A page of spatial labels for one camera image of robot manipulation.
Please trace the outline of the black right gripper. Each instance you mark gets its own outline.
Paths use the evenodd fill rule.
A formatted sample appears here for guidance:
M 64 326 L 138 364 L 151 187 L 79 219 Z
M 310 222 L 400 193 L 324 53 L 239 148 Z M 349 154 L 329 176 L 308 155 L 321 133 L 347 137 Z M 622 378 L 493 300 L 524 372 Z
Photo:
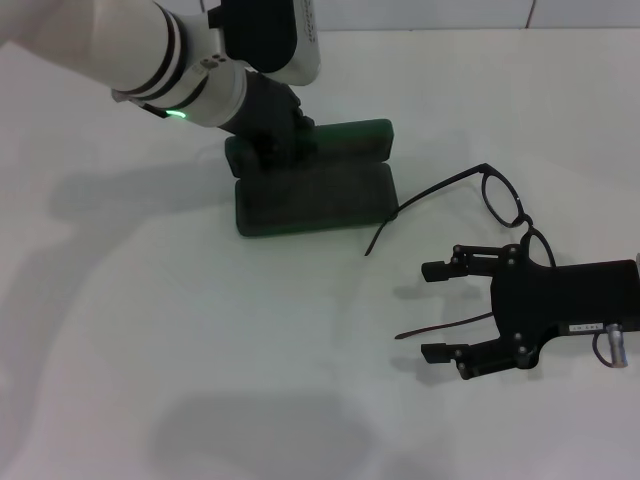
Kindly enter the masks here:
M 454 362 L 463 380 L 510 369 L 532 369 L 550 340 L 638 330 L 638 268 L 632 260 L 541 266 L 520 247 L 455 245 L 449 262 L 425 262 L 426 282 L 492 277 L 491 309 L 499 331 L 477 344 L 423 344 L 429 364 Z

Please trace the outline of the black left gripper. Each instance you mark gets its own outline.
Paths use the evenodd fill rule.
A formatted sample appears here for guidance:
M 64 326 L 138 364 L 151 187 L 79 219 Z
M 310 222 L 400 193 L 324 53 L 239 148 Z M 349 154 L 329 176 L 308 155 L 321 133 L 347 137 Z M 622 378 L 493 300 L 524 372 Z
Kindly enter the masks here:
M 317 152 L 316 125 L 301 108 L 301 101 L 288 85 L 265 75 L 246 71 L 244 100 L 220 129 L 250 141 L 252 169 L 268 172 L 279 166 L 277 141 L 294 139 L 295 163 L 308 162 Z

